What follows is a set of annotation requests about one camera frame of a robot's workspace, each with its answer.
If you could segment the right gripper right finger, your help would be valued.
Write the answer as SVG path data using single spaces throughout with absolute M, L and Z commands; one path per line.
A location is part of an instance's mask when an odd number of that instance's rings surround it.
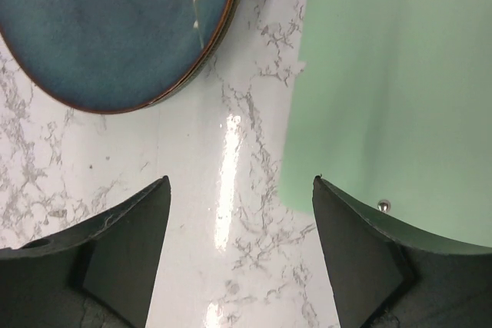
M 489 327 L 491 249 L 427 232 L 322 177 L 312 204 L 340 326 Z

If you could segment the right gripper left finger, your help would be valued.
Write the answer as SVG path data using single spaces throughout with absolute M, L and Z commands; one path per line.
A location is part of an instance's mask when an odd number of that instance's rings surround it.
M 1 251 L 3 327 L 143 327 L 171 206 L 162 177 L 121 204 Z

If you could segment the blue floral plate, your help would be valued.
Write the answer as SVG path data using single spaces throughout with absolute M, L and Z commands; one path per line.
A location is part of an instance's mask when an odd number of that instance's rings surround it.
M 190 81 L 238 0 L 1 0 L 1 35 L 44 92 L 98 114 L 135 111 Z

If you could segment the grey plate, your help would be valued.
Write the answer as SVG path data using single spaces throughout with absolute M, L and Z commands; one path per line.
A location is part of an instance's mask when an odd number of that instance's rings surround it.
M 169 99 L 173 95 L 176 95 L 179 91 L 186 88 L 197 76 L 205 69 L 208 62 L 215 56 L 217 50 L 219 49 L 221 43 L 223 42 L 231 23 L 234 20 L 235 13 L 238 9 L 238 4 L 240 0 L 228 0 L 224 14 L 221 18 L 221 23 L 218 29 L 214 33 L 214 37 L 211 40 L 211 44 L 207 47 L 204 54 L 199 58 L 197 64 L 172 88 L 168 89 L 164 94 L 158 96 L 153 101 L 147 103 L 145 108 L 149 108 L 156 104 Z

